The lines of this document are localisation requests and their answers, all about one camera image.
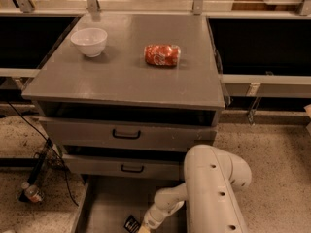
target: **white bowl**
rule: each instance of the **white bowl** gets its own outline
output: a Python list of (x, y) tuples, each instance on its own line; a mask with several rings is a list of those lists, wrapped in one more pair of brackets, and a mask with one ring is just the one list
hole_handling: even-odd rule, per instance
[(88, 57), (98, 56), (106, 47), (108, 34), (100, 28), (85, 28), (72, 34), (70, 40)]

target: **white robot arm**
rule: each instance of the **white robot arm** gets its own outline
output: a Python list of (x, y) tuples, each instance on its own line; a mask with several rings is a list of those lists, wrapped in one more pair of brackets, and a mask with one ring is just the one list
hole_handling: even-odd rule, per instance
[(157, 229), (187, 201), (189, 233), (247, 233), (234, 190), (252, 179), (249, 165), (235, 154), (208, 145), (191, 148), (184, 163), (185, 182), (159, 190), (139, 233)]

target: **red can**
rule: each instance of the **red can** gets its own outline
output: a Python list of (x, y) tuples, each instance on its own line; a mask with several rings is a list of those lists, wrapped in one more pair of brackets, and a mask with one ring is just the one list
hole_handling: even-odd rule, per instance
[(176, 66), (181, 55), (177, 45), (148, 45), (144, 50), (148, 64), (157, 66)]

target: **drawer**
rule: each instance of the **drawer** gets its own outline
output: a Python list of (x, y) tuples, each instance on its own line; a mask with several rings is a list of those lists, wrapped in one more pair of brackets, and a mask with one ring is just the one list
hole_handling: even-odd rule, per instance
[(72, 173), (173, 181), (183, 179), (183, 166), (179, 162), (69, 154), (64, 154), (63, 159)]
[[(130, 215), (140, 223), (163, 187), (180, 182), (91, 176), (86, 182), (71, 233), (124, 233)], [(186, 206), (169, 216), (155, 233), (186, 233)]]
[(209, 141), (216, 127), (43, 117), (49, 137), (62, 146), (186, 151)]

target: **speckled floor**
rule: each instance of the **speckled floor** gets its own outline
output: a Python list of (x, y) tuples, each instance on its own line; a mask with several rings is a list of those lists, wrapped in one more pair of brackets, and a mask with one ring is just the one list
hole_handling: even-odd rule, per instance
[[(38, 126), (35, 117), (28, 117)], [(253, 180), (236, 193), (250, 233), (308, 233), (311, 228), (311, 136), (305, 113), (257, 112), (251, 126), (244, 111), (224, 111), (215, 146), (234, 152), (250, 165)], [(0, 156), (30, 157), (43, 141), (13, 113), (0, 119)], [(77, 207), (69, 198), (63, 171), (43, 174), (42, 204), (19, 202), (20, 184), (30, 169), (0, 169), (0, 232), (70, 232)], [(79, 201), (83, 185), (68, 174)]]

